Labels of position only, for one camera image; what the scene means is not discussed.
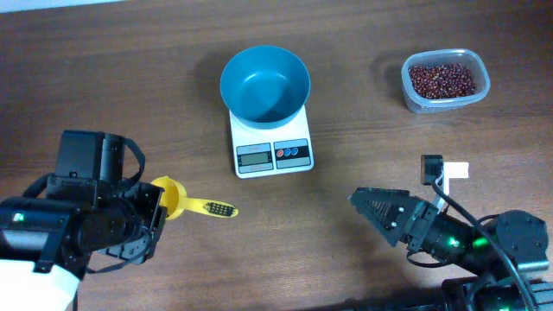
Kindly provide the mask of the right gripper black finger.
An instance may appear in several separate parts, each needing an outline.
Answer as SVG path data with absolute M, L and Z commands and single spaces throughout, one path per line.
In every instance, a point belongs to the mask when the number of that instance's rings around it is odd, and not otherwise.
M 390 246 L 396 246 L 404 232 L 409 209 L 390 196 L 352 196 L 356 211 L 367 219 Z
M 361 212 L 389 212 L 412 209 L 418 199 L 410 196 L 407 190 L 358 187 L 350 197 L 350 202 Z

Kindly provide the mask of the yellow measuring scoop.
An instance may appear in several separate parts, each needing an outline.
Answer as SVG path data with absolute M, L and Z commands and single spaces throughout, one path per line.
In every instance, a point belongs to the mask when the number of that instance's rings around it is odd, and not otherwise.
M 237 207 L 229 203 L 189 197 L 185 187 L 168 176 L 158 177 L 151 184 L 163 189 L 160 205 L 168 210 L 167 220 L 177 219 L 185 211 L 222 219 L 238 215 Z

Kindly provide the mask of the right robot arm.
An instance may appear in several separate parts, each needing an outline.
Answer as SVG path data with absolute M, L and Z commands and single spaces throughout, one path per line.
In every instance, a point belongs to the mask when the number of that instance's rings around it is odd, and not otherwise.
M 425 253 L 433 259 L 424 265 L 427 269 L 455 265 L 471 274 L 445 280 L 428 294 L 392 299 L 384 308 L 550 310 L 551 282 L 527 277 L 549 267 L 545 222 L 521 210 L 476 219 L 440 187 L 434 190 L 459 219 L 404 190 L 359 187 L 349 198 L 390 246 L 405 244 L 408 260 Z

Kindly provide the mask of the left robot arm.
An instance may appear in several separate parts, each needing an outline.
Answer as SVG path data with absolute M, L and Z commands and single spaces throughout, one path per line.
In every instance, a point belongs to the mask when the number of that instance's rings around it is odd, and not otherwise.
M 124 136 L 66 130 L 56 168 L 1 203 L 1 308 L 64 310 L 92 274 L 95 252 L 118 263 L 101 273 L 152 258 L 168 210 L 161 187 L 142 171 L 123 176 L 124 152 L 140 168 L 145 156 Z

